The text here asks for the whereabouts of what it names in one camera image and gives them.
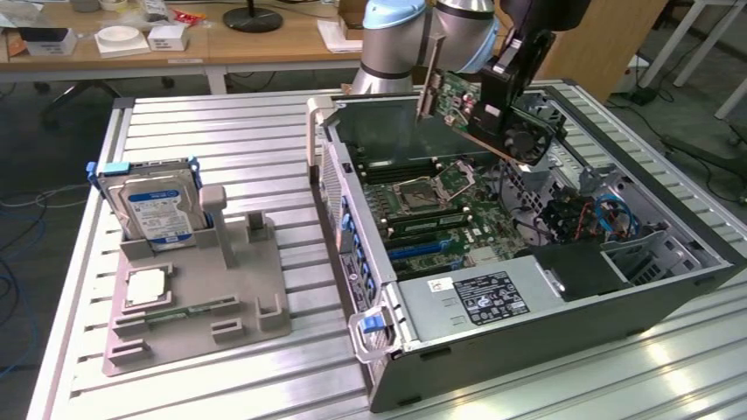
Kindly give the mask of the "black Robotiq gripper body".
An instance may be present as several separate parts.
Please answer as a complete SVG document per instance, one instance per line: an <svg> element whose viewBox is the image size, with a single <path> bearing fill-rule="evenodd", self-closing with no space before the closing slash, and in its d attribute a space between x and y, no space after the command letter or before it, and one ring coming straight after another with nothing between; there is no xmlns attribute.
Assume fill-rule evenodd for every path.
<svg viewBox="0 0 747 420"><path fill-rule="evenodd" d="M518 34L566 32L581 24L589 0L501 0L499 7Z"/></svg>

